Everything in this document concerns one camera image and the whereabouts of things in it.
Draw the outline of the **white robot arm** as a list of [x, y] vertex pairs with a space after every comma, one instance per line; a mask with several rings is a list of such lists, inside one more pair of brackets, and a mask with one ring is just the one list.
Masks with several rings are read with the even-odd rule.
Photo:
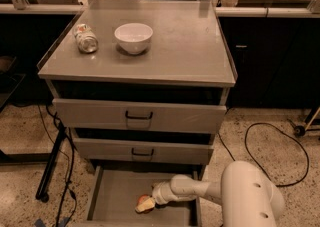
[[281, 191], [254, 165], [234, 161], [219, 182], [175, 175], [153, 185], [151, 195], [139, 197], [135, 211], [143, 213], [169, 202], [203, 198], [222, 207], [224, 227], [277, 227], [285, 209]]

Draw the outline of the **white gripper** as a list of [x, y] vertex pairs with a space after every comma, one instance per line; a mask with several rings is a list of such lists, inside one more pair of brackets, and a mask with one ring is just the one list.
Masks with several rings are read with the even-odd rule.
[[155, 208], [156, 203], [158, 205], [165, 205], [175, 199], [175, 195], [173, 194], [170, 183], [168, 181], [154, 183], [152, 189], [152, 197], [144, 201], [142, 204], [137, 204], [135, 207], [135, 211], [137, 213], [149, 212], [150, 210], [153, 210]]

